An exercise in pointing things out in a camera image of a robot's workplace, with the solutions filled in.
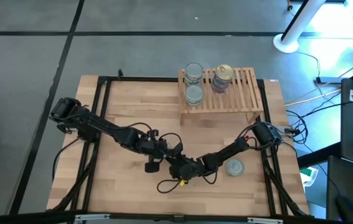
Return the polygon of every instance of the round lid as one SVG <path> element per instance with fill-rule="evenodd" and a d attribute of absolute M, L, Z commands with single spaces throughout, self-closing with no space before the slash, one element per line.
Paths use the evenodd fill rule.
<path fill-rule="evenodd" d="M 223 80 L 232 79 L 234 75 L 233 68 L 228 65 L 219 65 L 216 68 L 215 73 L 219 78 Z"/>
<path fill-rule="evenodd" d="M 200 101 L 204 95 L 202 89 L 197 85 L 189 85 L 186 88 L 186 99 L 191 101 Z"/>
<path fill-rule="evenodd" d="M 192 62 L 186 65 L 186 74 L 191 77 L 201 77 L 203 71 L 204 69 L 199 63 Z"/>
<path fill-rule="evenodd" d="M 231 159 L 227 162 L 226 172 L 234 177 L 242 175 L 244 163 L 240 159 Z"/>

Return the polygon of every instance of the gray floor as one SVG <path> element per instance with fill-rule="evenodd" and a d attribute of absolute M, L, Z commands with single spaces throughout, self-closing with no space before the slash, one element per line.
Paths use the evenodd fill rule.
<path fill-rule="evenodd" d="M 0 31 L 68 31 L 78 4 L 77 0 L 11 2 L 0 1 Z M 282 32 L 292 19 L 285 8 L 284 1 L 271 0 L 94 0 L 85 2 L 77 30 Z M 321 75 L 336 77 L 353 66 L 353 20 L 343 5 L 324 5 L 306 32 L 322 32 L 327 37 L 299 39 L 300 52 L 320 59 Z M 65 39 L 0 36 L 0 214 L 6 213 L 14 192 Z M 285 102 L 315 88 L 316 61 L 302 54 L 279 53 L 271 40 L 249 36 L 74 37 L 54 101 L 75 96 L 81 75 L 116 75 L 121 68 L 129 76 L 176 77 L 177 70 L 189 62 L 204 67 L 221 63 L 254 67 L 258 78 L 280 80 Z M 330 86 L 324 91 L 335 88 Z M 289 109 L 304 114 L 323 101 L 320 98 Z M 338 108 L 308 116 L 306 121 L 311 149 L 339 140 Z M 48 121 L 22 213 L 45 210 L 52 161 L 63 139 L 55 124 Z M 309 152 L 305 147 L 297 148 Z M 325 206 L 325 180 L 320 170 L 315 184 L 306 189 L 314 213 L 324 212 L 314 204 Z"/>

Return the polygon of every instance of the wooden tabletop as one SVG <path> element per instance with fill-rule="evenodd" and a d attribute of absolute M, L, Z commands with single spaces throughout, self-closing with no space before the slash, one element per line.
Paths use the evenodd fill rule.
<path fill-rule="evenodd" d="M 83 105 L 92 105 L 97 78 L 81 78 L 76 99 Z M 280 84 L 277 80 L 265 80 L 265 89 L 272 123 L 287 126 Z M 244 114 L 200 114 L 198 119 L 187 120 L 181 126 L 177 82 L 112 82 L 106 119 L 119 126 L 145 122 L 158 129 L 160 135 L 178 133 L 183 140 L 183 153 L 194 158 L 221 150 L 248 125 Z M 146 130 L 144 126 L 136 128 Z M 66 135 L 64 145 L 76 137 L 76 133 Z M 177 139 L 172 136 L 168 136 L 167 140 L 172 146 L 177 144 Z M 286 138 L 285 141 L 292 144 L 290 139 Z M 83 142 L 79 141 L 60 156 L 47 208 L 56 206 L 75 182 L 82 146 Z M 202 178 L 195 178 L 169 194 L 160 194 L 156 190 L 158 182 L 170 179 L 169 164 L 164 161 L 159 172 L 147 174 L 144 172 L 147 159 L 119 147 L 111 137 L 102 134 L 88 210 L 108 213 L 269 215 L 259 152 L 246 151 L 232 157 L 242 160 L 245 165 L 240 177 L 227 175 L 223 165 L 214 185 L 207 184 Z M 300 209 L 308 213 L 295 152 L 283 144 L 279 148 L 278 159 L 285 189 Z M 161 190 L 170 189 L 173 185 L 164 184 Z M 77 208 L 82 207 L 84 192 L 85 186 L 82 187 Z M 276 211 L 281 213 L 274 186 L 273 193 Z"/>

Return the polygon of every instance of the wooden rack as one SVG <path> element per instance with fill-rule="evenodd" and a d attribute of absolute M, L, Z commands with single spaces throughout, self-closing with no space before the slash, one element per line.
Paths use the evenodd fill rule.
<path fill-rule="evenodd" d="M 211 88 L 215 69 L 205 69 L 201 79 L 201 88 L 204 91 L 202 103 L 190 106 L 186 103 L 184 94 L 184 70 L 179 70 L 179 101 L 181 124 L 189 114 L 207 113 L 245 113 L 248 123 L 251 123 L 263 112 L 261 95 L 258 89 L 257 78 L 253 68 L 234 68 L 234 78 L 224 93 L 215 93 Z"/>

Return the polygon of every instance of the white stand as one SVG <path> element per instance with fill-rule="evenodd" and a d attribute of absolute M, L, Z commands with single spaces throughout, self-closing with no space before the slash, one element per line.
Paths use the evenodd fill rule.
<path fill-rule="evenodd" d="M 276 49 L 286 54 L 297 51 L 298 37 L 325 2 L 326 0 L 305 0 L 284 34 L 279 34 L 273 39 L 273 45 Z"/>

